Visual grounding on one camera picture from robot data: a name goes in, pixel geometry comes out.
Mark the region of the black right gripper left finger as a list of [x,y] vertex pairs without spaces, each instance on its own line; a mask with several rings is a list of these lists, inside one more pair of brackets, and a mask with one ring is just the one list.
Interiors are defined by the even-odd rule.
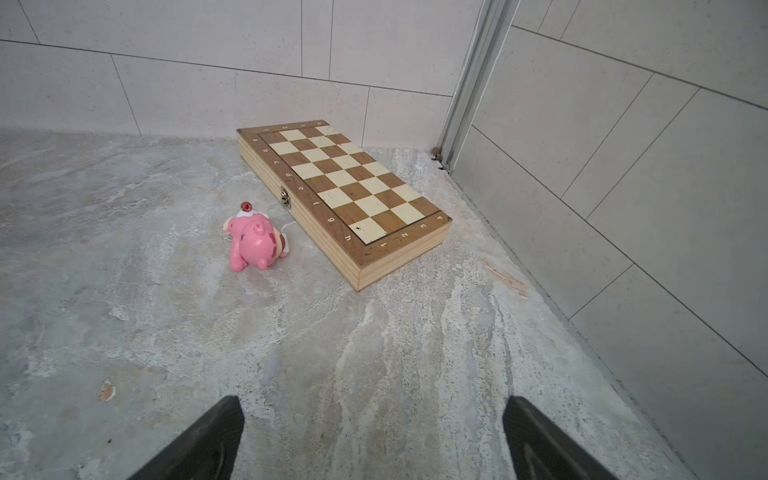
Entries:
[[230,479],[244,426],[239,398],[224,396],[129,479]]

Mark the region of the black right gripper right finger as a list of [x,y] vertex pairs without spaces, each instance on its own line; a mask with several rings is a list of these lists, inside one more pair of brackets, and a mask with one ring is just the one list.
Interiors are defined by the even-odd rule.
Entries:
[[502,423],[518,479],[617,480],[522,396],[508,399]]

